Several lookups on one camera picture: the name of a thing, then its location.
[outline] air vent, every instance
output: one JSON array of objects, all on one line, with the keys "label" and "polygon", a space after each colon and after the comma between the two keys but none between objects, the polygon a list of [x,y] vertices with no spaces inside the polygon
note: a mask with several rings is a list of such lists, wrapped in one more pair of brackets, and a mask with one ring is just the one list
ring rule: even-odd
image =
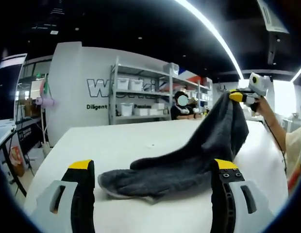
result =
[{"label": "air vent", "polygon": [[278,33],[289,33],[283,23],[279,18],[274,14],[274,12],[268,7],[264,0],[257,0],[259,8],[262,12],[265,26],[269,32],[278,32]]}]

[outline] metal shelving unit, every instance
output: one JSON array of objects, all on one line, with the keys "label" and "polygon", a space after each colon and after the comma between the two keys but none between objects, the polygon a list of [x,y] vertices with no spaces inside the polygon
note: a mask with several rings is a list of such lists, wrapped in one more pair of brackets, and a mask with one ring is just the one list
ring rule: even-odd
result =
[{"label": "metal shelving unit", "polygon": [[[148,78],[155,80],[155,92],[150,91],[132,91],[132,90],[119,90],[116,89],[115,83],[117,82],[118,75],[132,76],[136,78]],[[165,81],[169,85],[169,93],[159,92],[159,82]],[[200,98],[201,90],[209,91],[206,86],[200,85],[200,82],[193,83],[187,80],[181,80],[173,77],[172,73],[165,73],[162,71],[147,69],[143,67],[127,66],[119,63],[119,57],[116,59],[115,65],[111,67],[110,73],[110,87],[109,87],[109,124],[114,125],[119,120],[134,120],[134,119],[171,119],[170,114],[158,116],[116,116],[116,95],[117,94],[131,94],[131,95],[145,95],[155,97],[156,102],[159,102],[161,97],[169,97],[169,108],[172,107],[173,99],[173,84],[186,86],[187,88],[194,88],[198,90]]]}]

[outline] ceiling light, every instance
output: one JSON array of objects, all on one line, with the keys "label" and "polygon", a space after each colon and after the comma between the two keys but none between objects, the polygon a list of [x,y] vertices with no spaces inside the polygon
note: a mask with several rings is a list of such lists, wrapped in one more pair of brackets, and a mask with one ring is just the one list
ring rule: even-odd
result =
[{"label": "ceiling light", "polygon": [[234,67],[237,70],[237,73],[240,77],[240,79],[244,79],[241,69],[237,63],[237,60],[235,59],[232,51],[226,44],[225,40],[223,37],[219,34],[219,32],[215,29],[213,24],[199,11],[197,10],[193,5],[191,5],[188,1],[186,0],[175,0],[178,2],[180,5],[182,5],[184,8],[186,8],[188,11],[190,11],[195,17],[197,17],[209,30],[212,32],[212,34],[215,36],[215,38],[219,41],[219,43],[223,46],[225,49],[226,53],[228,54],[229,58],[231,59]]},{"label": "ceiling light", "polygon": [[301,68],[299,69],[299,71],[296,73],[296,75],[292,78],[291,83],[294,82],[301,74]]}]

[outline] dark gray towel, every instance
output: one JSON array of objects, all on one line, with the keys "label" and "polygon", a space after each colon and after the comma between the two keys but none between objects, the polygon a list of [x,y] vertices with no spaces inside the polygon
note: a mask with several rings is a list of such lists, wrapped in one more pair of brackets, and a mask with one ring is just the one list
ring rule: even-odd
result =
[{"label": "dark gray towel", "polygon": [[188,190],[209,179],[214,159],[233,161],[248,133],[240,104],[225,92],[184,147],[134,161],[130,169],[105,172],[98,177],[99,185],[118,198],[159,198]]}]

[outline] black shirt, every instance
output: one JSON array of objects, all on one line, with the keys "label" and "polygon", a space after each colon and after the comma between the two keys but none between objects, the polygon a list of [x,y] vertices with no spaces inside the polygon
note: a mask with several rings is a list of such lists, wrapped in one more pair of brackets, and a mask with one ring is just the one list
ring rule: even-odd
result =
[{"label": "black shirt", "polygon": [[188,116],[188,115],[193,115],[194,114],[193,109],[189,106],[179,106],[178,105],[178,107],[180,109],[188,109],[189,113],[188,114],[181,113],[181,111],[175,105],[173,105],[171,107],[171,111],[170,111],[172,120],[177,120],[176,117],[178,117],[178,116]]}]

